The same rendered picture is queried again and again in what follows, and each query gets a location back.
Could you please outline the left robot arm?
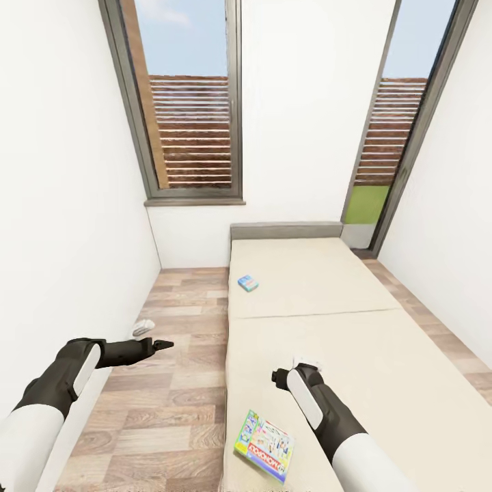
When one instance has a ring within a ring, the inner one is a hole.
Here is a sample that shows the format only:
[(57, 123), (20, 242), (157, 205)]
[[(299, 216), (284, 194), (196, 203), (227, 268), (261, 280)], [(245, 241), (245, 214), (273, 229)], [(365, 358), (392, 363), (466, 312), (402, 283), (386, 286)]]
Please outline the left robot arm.
[(172, 347), (167, 340), (139, 337), (154, 322), (129, 327), (124, 341), (105, 338), (67, 341), (40, 378), (32, 379), (23, 398), (0, 424), (0, 492), (35, 492), (58, 434), (93, 370), (131, 365)]

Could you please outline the board game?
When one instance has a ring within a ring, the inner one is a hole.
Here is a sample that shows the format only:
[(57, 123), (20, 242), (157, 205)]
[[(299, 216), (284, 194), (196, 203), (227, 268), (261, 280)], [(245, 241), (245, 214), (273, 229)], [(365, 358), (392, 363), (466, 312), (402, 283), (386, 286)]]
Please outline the board game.
[(246, 289), (248, 292), (251, 292), (252, 289), (255, 289), (259, 286), (259, 283), (256, 282), (253, 278), (251, 278), (249, 275), (244, 276), (243, 278), (240, 278), (238, 280), (238, 283)]
[(295, 438), (249, 411), (234, 449), (284, 485)]

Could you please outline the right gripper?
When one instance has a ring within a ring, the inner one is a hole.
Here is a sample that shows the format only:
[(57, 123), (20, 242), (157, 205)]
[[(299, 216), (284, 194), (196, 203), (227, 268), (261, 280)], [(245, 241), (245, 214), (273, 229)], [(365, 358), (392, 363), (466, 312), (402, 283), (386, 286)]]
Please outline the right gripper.
[(275, 382), (275, 386), (279, 389), (289, 391), (287, 386), (287, 378), (289, 370), (283, 368), (278, 368), (277, 371), (273, 371), (271, 375), (272, 382)]

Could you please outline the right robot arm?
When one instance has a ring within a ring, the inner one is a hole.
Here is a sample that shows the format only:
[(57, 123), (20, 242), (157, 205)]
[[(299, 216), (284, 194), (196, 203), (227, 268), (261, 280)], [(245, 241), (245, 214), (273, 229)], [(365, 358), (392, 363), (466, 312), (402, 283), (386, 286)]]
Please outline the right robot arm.
[(296, 353), (292, 369), (278, 368), (271, 380), (295, 398), (344, 492), (422, 492), (325, 385), (322, 371), (319, 360)]

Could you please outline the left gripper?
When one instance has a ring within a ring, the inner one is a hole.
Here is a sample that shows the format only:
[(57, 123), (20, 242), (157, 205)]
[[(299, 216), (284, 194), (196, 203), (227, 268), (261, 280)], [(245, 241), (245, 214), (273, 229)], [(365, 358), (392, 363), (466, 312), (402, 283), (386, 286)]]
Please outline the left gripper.
[(143, 338), (141, 340), (119, 341), (120, 356), (115, 366), (131, 365), (151, 357), (156, 351), (172, 347), (174, 343), (167, 340), (155, 340)]

